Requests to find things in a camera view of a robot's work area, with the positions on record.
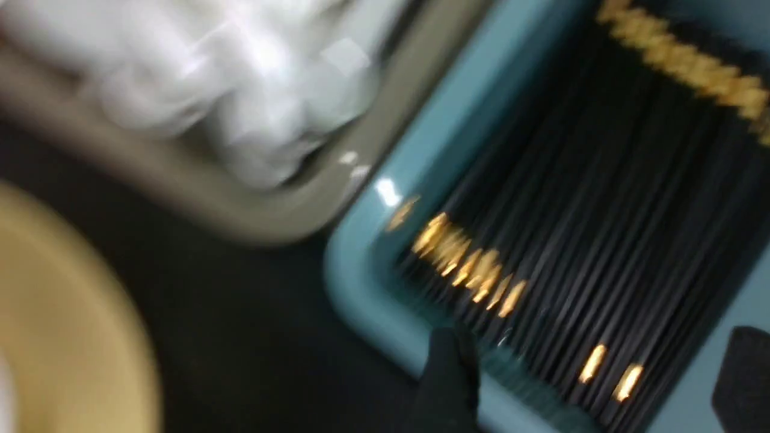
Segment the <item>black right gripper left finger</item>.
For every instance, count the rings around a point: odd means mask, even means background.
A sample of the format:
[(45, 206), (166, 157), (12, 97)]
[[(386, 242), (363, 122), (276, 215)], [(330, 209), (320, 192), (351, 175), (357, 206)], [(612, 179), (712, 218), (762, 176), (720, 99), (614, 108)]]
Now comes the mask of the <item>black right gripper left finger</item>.
[(479, 357), (473, 335), (464, 327), (431, 332), (420, 377), (410, 432), (478, 432)]

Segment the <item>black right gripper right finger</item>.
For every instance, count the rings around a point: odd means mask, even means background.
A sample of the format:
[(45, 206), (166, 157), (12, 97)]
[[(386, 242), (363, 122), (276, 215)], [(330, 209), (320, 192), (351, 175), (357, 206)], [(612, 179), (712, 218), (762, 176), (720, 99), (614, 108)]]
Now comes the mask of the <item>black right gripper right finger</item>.
[(769, 431), (769, 334), (734, 327), (712, 394), (725, 432)]

